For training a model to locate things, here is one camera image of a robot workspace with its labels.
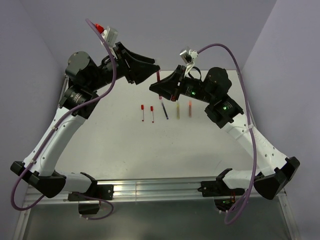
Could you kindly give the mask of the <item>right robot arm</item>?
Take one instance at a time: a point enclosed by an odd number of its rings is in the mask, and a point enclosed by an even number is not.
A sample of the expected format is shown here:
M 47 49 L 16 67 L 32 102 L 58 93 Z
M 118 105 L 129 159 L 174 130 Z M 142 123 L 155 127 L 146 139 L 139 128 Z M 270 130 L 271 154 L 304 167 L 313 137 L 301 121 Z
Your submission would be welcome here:
M 204 80 L 185 76 L 185 71 L 179 65 L 171 75 L 151 84 L 150 91 L 172 102 L 186 96 L 207 103 L 207 117 L 256 159 L 255 170 L 228 168 L 220 173 L 214 182 L 214 194 L 226 196 L 232 190 L 243 194 L 253 186 L 262 197 L 272 200 L 291 181 L 299 160 L 280 152 L 248 122 L 244 110 L 228 94 L 232 82 L 224 68 L 211 68 Z

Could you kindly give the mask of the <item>pink pen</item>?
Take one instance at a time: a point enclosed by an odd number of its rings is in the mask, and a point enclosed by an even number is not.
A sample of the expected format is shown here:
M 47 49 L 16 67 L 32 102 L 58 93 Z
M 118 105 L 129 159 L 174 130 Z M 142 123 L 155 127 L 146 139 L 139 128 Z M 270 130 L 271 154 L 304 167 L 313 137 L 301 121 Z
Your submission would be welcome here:
M 156 81 L 157 81 L 157 83 L 158 83 L 160 80 L 161 80 L 160 71 L 157 71 L 157 72 L 156 72 Z M 162 96 L 161 96 L 161 95 L 158 95 L 158 98 L 159 98 L 159 100 L 162 101 Z

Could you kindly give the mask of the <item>purple pen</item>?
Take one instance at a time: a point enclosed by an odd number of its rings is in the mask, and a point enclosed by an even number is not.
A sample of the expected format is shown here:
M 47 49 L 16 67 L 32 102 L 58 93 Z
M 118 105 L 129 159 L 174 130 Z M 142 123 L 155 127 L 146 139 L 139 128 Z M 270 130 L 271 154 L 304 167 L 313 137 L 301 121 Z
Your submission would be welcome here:
M 166 110 L 166 107 L 165 107 L 165 104 L 164 104 L 163 101 L 161 101 L 161 106 L 162 106 L 162 109 L 163 109 L 165 118 L 168 120 L 168 119 L 169 119 L 169 116 L 168 116 L 168 113 L 167 113 L 167 110 Z

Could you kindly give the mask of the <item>orange red pen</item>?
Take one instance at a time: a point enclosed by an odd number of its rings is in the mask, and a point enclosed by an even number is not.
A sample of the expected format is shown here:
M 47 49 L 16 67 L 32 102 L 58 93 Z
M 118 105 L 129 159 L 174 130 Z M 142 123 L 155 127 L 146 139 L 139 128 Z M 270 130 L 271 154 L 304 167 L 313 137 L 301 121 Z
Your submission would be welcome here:
M 192 101 L 191 100 L 189 100 L 188 102 L 188 116 L 189 118 L 192 117 Z

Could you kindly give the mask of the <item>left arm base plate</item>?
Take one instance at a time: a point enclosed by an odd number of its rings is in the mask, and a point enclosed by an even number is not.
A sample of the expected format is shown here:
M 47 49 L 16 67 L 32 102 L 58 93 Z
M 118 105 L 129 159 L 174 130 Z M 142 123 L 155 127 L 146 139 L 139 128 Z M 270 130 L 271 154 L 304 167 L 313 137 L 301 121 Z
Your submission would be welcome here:
M 113 184 L 98 184 L 85 193 L 69 193 L 67 200 L 70 202 L 87 201 L 87 200 L 112 200 L 114 194 Z

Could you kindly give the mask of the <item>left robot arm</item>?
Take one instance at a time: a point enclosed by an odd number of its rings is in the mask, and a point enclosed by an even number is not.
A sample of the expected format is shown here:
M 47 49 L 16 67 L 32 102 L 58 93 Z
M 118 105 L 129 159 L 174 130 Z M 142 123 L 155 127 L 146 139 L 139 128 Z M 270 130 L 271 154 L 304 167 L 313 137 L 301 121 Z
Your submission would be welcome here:
M 55 170 L 58 159 L 102 99 L 97 94 L 99 89 L 114 86 L 120 78 L 138 85 L 159 70 L 160 66 L 153 58 L 134 53 L 121 42 L 115 44 L 111 56 L 103 58 L 100 65 L 84 51 L 72 54 L 65 69 L 68 88 L 53 121 L 30 155 L 23 161 L 15 161 L 11 171 L 47 198 L 63 191 L 79 192 L 86 200 L 95 198 L 97 181 L 83 172 L 58 173 Z

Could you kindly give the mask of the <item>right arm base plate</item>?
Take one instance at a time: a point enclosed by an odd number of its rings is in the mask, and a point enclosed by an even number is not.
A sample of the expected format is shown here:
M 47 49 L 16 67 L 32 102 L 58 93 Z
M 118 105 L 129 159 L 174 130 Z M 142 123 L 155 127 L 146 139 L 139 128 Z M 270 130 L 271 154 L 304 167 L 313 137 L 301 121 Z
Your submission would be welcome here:
M 229 188 L 222 180 L 201 181 L 197 191 L 203 197 L 232 197 L 245 193 L 243 188 Z

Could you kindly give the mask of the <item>yellow highlighter pen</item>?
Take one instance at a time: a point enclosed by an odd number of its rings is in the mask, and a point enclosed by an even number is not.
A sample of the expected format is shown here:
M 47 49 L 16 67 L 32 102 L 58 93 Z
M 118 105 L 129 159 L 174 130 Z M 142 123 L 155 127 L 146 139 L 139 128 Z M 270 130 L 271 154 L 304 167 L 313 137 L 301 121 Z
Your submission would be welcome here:
M 177 120 L 180 119 L 180 103 L 179 103 L 179 101 L 176 102 L 176 118 L 177 118 Z

